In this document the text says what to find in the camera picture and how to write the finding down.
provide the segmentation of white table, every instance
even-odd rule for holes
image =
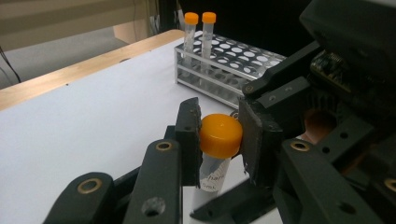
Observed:
[[[0,111],[0,223],[41,223],[74,178],[114,179],[140,166],[147,146],[176,123],[179,104],[199,97],[203,117],[233,110],[174,81],[182,39]],[[232,161],[224,190],[243,181]],[[184,220],[192,188],[184,188]],[[280,222],[275,211],[256,221]]]

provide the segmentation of floor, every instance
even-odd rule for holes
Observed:
[[[126,45],[114,37],[113,28],[109,27],[6,51],[5,54],[21,81],[27,81]],[[0,89],[18,83],[3,58],[0,58],[0,68]]]

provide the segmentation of centrifuge tube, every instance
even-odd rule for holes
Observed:
[[[215,198],[222,188],[231,157],[240,147],[242,126],[236,119],[212,114],[202,119],[200,148],[203,162],[200,168],[200,189],[193,195],[192,209]]]
[[[216,22],[216,14],[213,12],[204,12],[202,15],[203,33],[202,33],[202,57],[210,59],[213,38],[213,26]],[[204,70],[209,68],[207,63],[202,63]]]

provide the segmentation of test tube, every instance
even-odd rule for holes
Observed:
[[[224,114],[212,114],[202,119],[200,148],[203,162],[200,168],[200,189],[193,194],[192,209],[215,198],[222,188],[231,157],[240,147],[242,126]]]
[[[194,46],[194,36],[195,36],[195,28],[198,23],[198,14],[193,12],[187,12],[184,15],[184,52],[193,53]],[[184,65],[186,67],[191,67],[191,57],[185,55],[184,57]],[[184,78],[188,78],[190,73],[183,70],[182,76]]]
[[[202,57],[210,59],[213,38],[213,26],[216,22],[216,14],[213,12],[204,12],[202,15],[203,34],[202,34]],[[209,68],[209,64],[202,63],[202,69]]]

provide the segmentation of orange cap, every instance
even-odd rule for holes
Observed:
[[[242,125],[228,115],[212,114],[202,119],[201,150],[207,155],[227,159],[238,153]]]
[[[215,23],[216,22],[216,13],[214,13],[214,12],[204,12],[204,14],[202,14],[202,22],[204,22],[204,23]]]
[[[187,12],[186,14],[184,14],[184,22],[189,25],[198,24],[198,14],[193,12]]]

